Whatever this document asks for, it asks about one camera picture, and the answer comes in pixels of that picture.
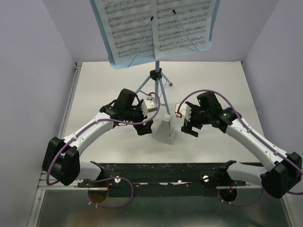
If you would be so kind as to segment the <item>grey metronome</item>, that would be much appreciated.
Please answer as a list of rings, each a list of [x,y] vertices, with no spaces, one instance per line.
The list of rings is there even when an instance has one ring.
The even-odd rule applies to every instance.
[[[163,116],[161,123],[158,125],[152,136],[158,142],[168,145],[173,144],[175,133],[172,126],[172,116],[170,114],[165,114]]]

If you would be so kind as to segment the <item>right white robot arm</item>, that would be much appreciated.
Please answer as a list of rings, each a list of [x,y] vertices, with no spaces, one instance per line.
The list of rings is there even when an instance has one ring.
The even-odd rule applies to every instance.
[[[280,199],[302,179],[302,157],[296,152],[286,152],[271,143],[250,126],[233,105],[223,109],[217,96],[209,89],[195,91],[198,104],[184,98],[175,105],[175,114],[184,118],[181,131],[198,137],[193,129],[211,125],[243,145],[261,166],[250,166],[229,161],[218,173],[218,181],[229,185],[233,181],[243,181],[261,186],[270,196]]]

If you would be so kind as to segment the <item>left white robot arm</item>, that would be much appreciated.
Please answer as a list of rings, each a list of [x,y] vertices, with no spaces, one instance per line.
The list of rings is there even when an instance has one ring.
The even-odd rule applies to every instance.
[[[122,89],[117,99],[100,108],[99,112],[77,131],[64,138],[53,137],[47,146],[42,169],[47,185],[70,185],[76,180],[89,180],[95,186],[105,181],[104,168],[94,162],[81,162],[80,157],[96,139],[121,125],[131,125],[139,136],[152,133],[153,119],[159,108],[151,96],[139,99],[138,95]]]

